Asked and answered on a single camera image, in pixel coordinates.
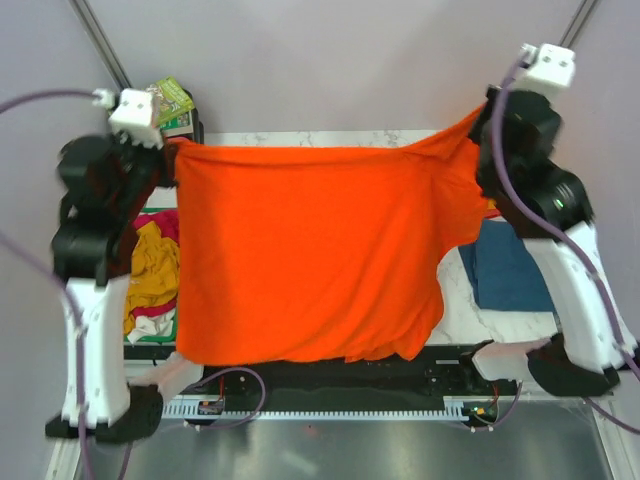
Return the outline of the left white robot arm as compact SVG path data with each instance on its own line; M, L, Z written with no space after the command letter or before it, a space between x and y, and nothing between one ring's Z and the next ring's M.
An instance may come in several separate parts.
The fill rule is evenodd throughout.
M67 387L61 411L45 425L55 439L91 437L123 445L157 430L163 409L189 386L208 393L219 369L172 353L127 380L123 316L138 242L134 221L158 187L174 184L175 151L122 135L87 135L63 147L57 175L65 194L51 248L62 284Z

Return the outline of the orange t shirt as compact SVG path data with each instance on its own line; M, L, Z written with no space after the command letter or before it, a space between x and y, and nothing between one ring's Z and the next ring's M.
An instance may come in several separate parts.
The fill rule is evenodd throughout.
M439 263L488 208L473 123L395 148L179 142L178 352L208 366L415 358L443 316Z

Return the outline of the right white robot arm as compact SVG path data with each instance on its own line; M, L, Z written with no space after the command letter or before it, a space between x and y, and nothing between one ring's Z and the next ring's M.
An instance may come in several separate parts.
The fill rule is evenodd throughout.
M619 385L621 371L638 365L639 342L613 300L585 187L551 160L561 116L539 93L509 91L500 117L504 158L495 160L491 118L499 95L488 88L468 134L479 147L476 181L540 270L558 331L476 345L458 368L459 384L477 394L493 381L524 381L555 397L602 397Z

